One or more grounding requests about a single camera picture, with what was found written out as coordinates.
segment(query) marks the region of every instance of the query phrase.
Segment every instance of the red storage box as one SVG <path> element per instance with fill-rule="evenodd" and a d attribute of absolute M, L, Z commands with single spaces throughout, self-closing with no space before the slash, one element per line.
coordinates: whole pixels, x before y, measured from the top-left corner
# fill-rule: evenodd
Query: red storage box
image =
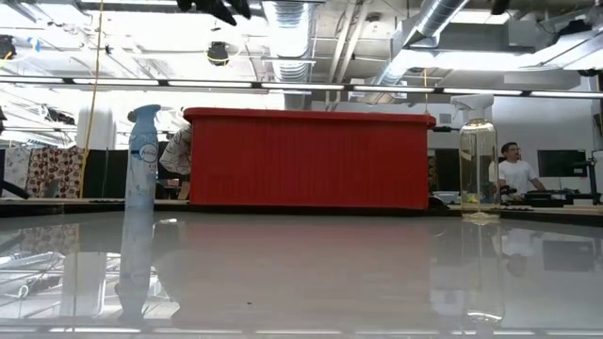
<path fill-rule="evenodd" d="M 189 108 L 190 202 L 425 209 L 428 115 Z"/>

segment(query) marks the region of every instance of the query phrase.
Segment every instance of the white wall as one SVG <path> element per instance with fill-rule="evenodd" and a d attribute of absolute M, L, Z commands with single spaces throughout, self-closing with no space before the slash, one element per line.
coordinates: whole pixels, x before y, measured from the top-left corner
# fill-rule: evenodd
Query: white wall
<path fill-rule="evenodd" d="M 589 90 L 588 81 L 583 78 L 582 85 L 575 90 Z M 586 150 L 601 148 L 600 140 L 595 140 L 593 125 L 594 107 L 598 102 L 570 99 L 533 99 L 496 97 L 493 111 L 494 124 L 498 131 L 498 147 L 509 141 L 519 144 L 522 159 L 529 162 L 538 172 L 538 150 Z M 324 109 L 323 102 L 313 102 L 312 109 Z M 366 105 L 340 103 L 338 111 L 382 112 L 422 114 L 425 105 Z M 429 112 L 439 117 L 441 113 L 456 114 L 454 106 L 432 104 Z M 461 124 L 463 114 L 456 114 L 455 124 Z M 458 148 L 458 134 L 429 132 L 430 149 Z M 597 177 L 598 190 L 603 191 L 603 175 Z M 550 189 L 559 189 L 559 179 L 543 178 L 543 184 Z M 562 187 L 590 192 L 588 178 L 562 178 Z"/>

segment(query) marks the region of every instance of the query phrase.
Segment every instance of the fluorescent light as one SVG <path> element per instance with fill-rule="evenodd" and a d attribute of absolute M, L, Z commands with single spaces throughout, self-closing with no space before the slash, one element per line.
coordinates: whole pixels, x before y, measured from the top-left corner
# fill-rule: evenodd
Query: fluorescent light
<path fill-rule="evenodd" d="M 600 336 L 603 331 L 547 331 L 548 335 L 564 335 L 564 336 Z"/>
<path fill-rule="evenodd" d="M 38 331 L 35 327 L 0 327 L 0 332 L 32 332 Z"/>
<path fill-rule="evenodd" d="M 139 329 L 125 329 L 125 328 L 105 328 L 105 327 L 97 327 L 97 328 L 73 328 L 73 327 L 64 327 L 64 328 L 52 328 L 49 332 L 84 332 L 84 333 L 140 333 Z"/>
<path fill-rule="evenodd" d="M 78 85 L 94 85 L 94 79 L 74 79 Z M 157 80 L 146 79 L 98 79 L 99 85 L 126 85 L 126 86 L 157 86 Z"/>
<path fill-rule="evenodd" d="M 187 334 L 242 334 L 238 330 L 180 330 L 175 328 L 155 328 L 155 333 L 187 333 Z"/>
<path fill-rule="evenodd" d="M 62 83 L 61 78 L 51 77 L 32 77 L 32 76 L 0 76 L 0 82 L 16 82 L 16 83 Z"/>
<path fill-rule="evenodd" d="M 263 89 L 326 89 L 326 90 L 341 90 L 343 85 L 331 84 L 279 84 L 279 83 L 263 83 Z"/>
<path fill-rule="evenodd" d="M 100 4 L 101 0 L 81 0 L 85 4 Z M 176 6 L 171 0 L 104 0 L 105 4 L 146 5 L 146 6 Z"/>
<path fill-rule="evenodd" d="M 516 330 L 503 330 L 503 331 L 494 331 L 496 335 L 534 335 L 533 331 L 516 331 Z"/>
<path fill-rule="evenodd" d="M 452 331 L 454 335 L 475 335 L 475 331 Z"/>
<path fill-rule="evenodd" d="M 448 94 L 494 94 L 494 95 L 519 95 L 521 90 L 509 89 L 444 89 Z"/>
<path fill-rule="evenodd" d="M 404 331 L 358 331 L 361 335 L 437 335 L 438 331 L 404 330 Z"/>
<path fill-rule="evenodd" d="M 573 91 L 543 91 L 535 90 L 530 96 L 543 98 L 579 98 L 579 99 L 603 99 L 603 93 L 600 92 L 573 92 Z"/>
<path fill-rule="evenodd" d="M 255 334 L 279 334 L 279 335 L 341 334 L 341 331 L 269 330 L 269 331 L 256 331 Z"/>
<path fill-rule="evenodd" d="M 199 87 L 199 88 L 224 88 L 224 89 L 249 89 L 252 83 L 236 81 L 168 81 L 170 86 Z"/>
<path fill-rule="evenodd" d="M 397 92 L 397 93 L 433 93 L 434 89 L 404 86 L 354 86 L 357 91 Z"/>

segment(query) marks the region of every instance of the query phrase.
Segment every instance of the spray bottle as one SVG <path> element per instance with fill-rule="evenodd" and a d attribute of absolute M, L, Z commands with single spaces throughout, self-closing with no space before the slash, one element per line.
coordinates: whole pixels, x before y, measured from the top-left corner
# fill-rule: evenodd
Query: spray bottle
<path fill-rule="evenodd" d="M 155 114 L 160 109 L 160 105 L 144 105 L 131 113 L 136 123 L 130 136 L 130 156 L 125 182 L 126 209 L 154 209 L 158 156 Z"/>
<path fill-rule="evenodd" d="M 464 112 L 460 132 L 461 213 L 477 224 L 498 221 L 497 130 L 486 119 L 486 109 L 494 103 L 492 94 L 455 96 L 450 103 Z"/>

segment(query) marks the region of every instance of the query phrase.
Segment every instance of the clear spray bottle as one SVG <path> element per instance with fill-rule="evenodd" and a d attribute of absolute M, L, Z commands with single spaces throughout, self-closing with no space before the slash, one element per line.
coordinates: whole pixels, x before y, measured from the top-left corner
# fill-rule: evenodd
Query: clear spray bottle
<path fill-rule="evenodd" d="M 494 96 L 455 96 L 450 103 L 464 112 L 466 121 L 459 145 L 461 213 L 476 224 L 496 222 L 500 213 L 497 130 L 485 118 L 485 110 L 494 103 Z"/>

